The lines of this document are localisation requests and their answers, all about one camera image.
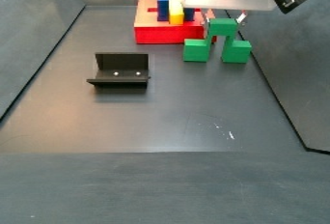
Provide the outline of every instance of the green block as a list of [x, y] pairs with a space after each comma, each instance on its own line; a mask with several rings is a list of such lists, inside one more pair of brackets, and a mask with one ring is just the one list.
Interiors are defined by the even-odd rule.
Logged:
[[247, 41], [231, 41], [231, 39], [226, 39], [223, 46], [223, 53], [235, 52], [235, 53], [250, 53], [251, 44]]
[[208, 60], [210, 44], [206, 40], [184, 40], [183, 60], [206, 62]]
[[208, 36], [234, 36], [238, 31], [238, 23], [230, 18], [210, 19]]
[[246, 63], [249, 61], [250, 51], [235, 53], [227, 52], [222, 54], [222, 61], [224, 63]]

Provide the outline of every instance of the blue block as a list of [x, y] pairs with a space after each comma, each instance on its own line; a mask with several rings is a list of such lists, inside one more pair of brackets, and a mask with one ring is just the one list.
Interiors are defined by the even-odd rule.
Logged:
[[168, 0], [158, 0], [158, 21], [168, 20]]
[[168, 16], [158, 16], [158, 21], [168, 21]]
[[184, 21], [194, 21], [195, 9], [184, 8], [183, 13], [184, 13]]

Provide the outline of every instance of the red block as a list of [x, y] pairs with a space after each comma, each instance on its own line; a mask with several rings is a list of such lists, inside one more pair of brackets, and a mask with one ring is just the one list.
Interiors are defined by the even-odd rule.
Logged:
[[158, 0], [139, 0], [134, 22], [136, 43], [183, 43], [186, 39], [203, 39], [202, 11], [195, 11], [195, 20], [183, 25], [158, 21]]

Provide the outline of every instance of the yellow block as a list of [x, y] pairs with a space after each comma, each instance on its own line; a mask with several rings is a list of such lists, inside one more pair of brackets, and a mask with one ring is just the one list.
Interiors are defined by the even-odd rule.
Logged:
[[171, 25], [182, 25], [183, 24], [184, 14], [170, 14], [170, 24]]
[[180, 0], [168, 0], [168, 12], [170, 12], [170, 18], [168, 18], [170, 24], [182, 25], [184, 14], [183, 14], [183, 7], [180, 4]]

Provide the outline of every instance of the colored block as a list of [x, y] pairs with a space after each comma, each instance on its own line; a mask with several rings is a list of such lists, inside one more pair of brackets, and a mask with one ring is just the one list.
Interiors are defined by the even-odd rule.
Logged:
[[172, 11], [170, 11], [170, 24], [171, 25], [182, 25], [183, 24], [183, 17], [184, 17], [183, 12], [178, 11], [176, 13], [174, 13]]
[[212, 36], [233, 36], [238, 31], [238, 23], [230, 18], [210, 19], [208, 34]]
[[138, 0], [134, 21], [136, 43], [183, 43], [184, 39], [203, 39], [202, 11], [195, 11], [194, 21], [172, 25], [158, 21], [158, 0]]
[[168, 0], [158, 0], [158, 21], [168, 21]]
[[251, 51], [247, 41], [235, 41], [238, 23], [234, 19], [210, 19], [204, 40], [186, 40], [183, 60], [206, 62], [214, 36], [226, 36], [222, 59], [226, 63], [246, 63]]
[[170, 24], [171, 25], [182, 25], [183, 24], [183, 7], [180, 4], [180, 0], [168, 0], [168, 11], [170, 11]]
[[184, 8], [183, 14], [184, 14], [184, 21], [194, 21], [195, 9]]
[[224, 47], [222, 60], [224, 63], [246, 63], [251, 52], [251, 44], [247, 41], [234, 41]]
[[210, 44], [206, 40], [186, 40], [183, 48], [183, 60], [190, 62], [206, 62], [208, 59]]

